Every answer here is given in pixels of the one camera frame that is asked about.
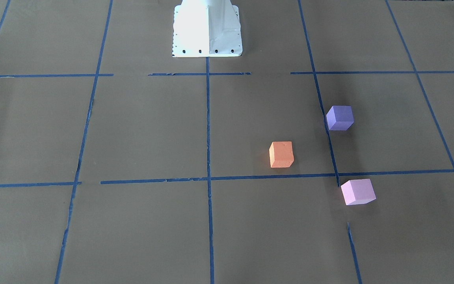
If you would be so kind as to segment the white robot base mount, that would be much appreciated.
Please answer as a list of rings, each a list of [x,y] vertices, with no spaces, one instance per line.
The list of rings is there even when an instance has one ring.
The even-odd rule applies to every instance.
[[[230,0],[183,0],[173,16],[174,58],[242,55],[240,12]]]

